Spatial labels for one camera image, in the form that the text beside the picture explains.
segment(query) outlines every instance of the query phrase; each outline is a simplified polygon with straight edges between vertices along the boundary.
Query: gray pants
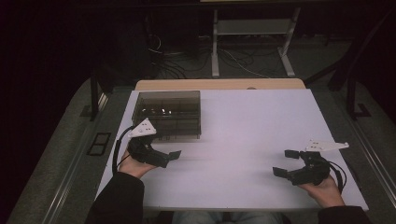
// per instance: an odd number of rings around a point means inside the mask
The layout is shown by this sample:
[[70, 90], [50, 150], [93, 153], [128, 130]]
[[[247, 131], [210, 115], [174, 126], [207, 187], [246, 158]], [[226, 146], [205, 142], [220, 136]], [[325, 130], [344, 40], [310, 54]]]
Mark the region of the gray pants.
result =
[[175, 212], [172, 224], [282, 224], [280, 213], [234, 212], [230, 220], [223, 220], [221, 212], [185, 211]]

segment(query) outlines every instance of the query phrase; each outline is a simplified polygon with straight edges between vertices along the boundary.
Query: white tabletop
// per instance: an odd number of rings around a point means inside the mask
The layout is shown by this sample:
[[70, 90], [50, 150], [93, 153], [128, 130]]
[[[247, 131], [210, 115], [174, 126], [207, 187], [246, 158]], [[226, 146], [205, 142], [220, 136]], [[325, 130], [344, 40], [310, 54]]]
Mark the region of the white tabletop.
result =
[[[117, 139], [132, 125], [138, 93], [131, 94]], [[272, 172], [273, 166], [290, 171], [304, 167], [302, 160], [285, 158], [285, 149], [304, 150], [310, 139], [333, 141], [310, 90], [201, 91], [201, 126], [200, 139], [152, 144], [162, 152], [182, 152], [166, 169], [157, 168], [142, 177], [146, 208], [228, 211], [318, 208], [305, 191]], [[119, 157], [127, 142], [125, 137]], [[321, 155], [346, 171], [348, 182], [343, 192], [346, 204], [367, 210], [340, 152]], [[111, 161], [112, 153], [98, 193], [112, 176]]]

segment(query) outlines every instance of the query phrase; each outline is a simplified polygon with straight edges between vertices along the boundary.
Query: person's left hand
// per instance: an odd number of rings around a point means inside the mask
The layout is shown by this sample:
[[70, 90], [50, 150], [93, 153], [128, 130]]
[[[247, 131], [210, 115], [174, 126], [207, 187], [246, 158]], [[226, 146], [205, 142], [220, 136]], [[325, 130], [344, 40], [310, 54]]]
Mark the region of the person's left hand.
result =
[[128, 175], [132, 175], [140, 179], [145, 173], [156, 168], [154, 165], [150, 165], [147, 163], [142, 163], [134, 160], [130, 155], [128, 150], [125, 149], [124, 154], [122, 155], [122, 162], [120, 164], [119, 172], [123, 172]]

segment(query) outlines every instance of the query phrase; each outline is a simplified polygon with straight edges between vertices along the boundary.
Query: hand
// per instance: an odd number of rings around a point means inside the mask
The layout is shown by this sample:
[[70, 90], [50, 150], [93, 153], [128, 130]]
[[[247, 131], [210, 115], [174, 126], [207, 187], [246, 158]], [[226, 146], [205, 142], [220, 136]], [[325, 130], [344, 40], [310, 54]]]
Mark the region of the hand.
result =
[[303, 184], [299, 185], [299, 187], [308, 191], [308, 195], [315, 199], [323, 208], [345, 205], [341, 193], [331, 175], [317, 186], [314, 184]]
[[156, 166], [134, 160], [129, 155], [128, 150], [125, 150], [124, 154], [122, 155], [122, 160], [123, 161], [120, 164], [119, 172], [123, 172], [125, 174], [132, 175], [139, 179], [148, 171], [156, 168]]

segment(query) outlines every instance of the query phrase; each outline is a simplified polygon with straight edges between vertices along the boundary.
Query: person's right hand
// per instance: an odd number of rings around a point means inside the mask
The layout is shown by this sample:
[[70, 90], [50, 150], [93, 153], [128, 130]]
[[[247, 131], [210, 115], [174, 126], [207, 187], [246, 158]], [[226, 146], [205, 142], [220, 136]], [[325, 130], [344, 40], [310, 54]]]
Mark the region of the person's right hand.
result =
[[341, 193], [331, 175], [324, 179], [319, 185], [303, 184], [299, 185], [299, 187], [305, 189], [308, 195], [315, 199], [323, 208], [345, 205]]

